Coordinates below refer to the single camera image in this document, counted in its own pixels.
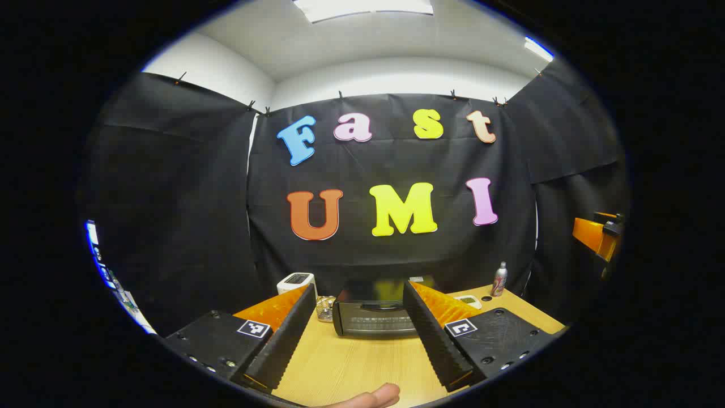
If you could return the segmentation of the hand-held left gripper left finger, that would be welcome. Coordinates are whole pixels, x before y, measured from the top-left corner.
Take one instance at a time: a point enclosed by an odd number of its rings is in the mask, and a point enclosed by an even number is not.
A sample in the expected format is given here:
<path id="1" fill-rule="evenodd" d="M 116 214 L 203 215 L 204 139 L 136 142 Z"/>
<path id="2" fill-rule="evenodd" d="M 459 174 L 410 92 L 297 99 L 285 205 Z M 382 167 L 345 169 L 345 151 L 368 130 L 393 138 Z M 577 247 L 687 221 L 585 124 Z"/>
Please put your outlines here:
<path id="1" fill-rule="evenodd" d="M 180 357 L 262 393 L 279 387 L 315 310 L 312 283 L 238 313 L 212 311 L 165 338 Z"/>

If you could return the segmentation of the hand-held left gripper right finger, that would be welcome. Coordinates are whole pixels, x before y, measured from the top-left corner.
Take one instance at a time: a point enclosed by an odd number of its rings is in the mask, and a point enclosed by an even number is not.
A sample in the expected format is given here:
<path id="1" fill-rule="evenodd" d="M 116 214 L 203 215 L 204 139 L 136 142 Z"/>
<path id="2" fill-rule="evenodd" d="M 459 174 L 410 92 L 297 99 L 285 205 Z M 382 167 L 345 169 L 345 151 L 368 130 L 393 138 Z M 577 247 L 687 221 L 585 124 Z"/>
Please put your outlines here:
<path id="1" fill-rule="evenodd" d="M 487 383 L 533 359 L 565 325 L 492 285 L 443 294 L 407 282 L 402 301 L 438 381 L 448 392 Z"/>

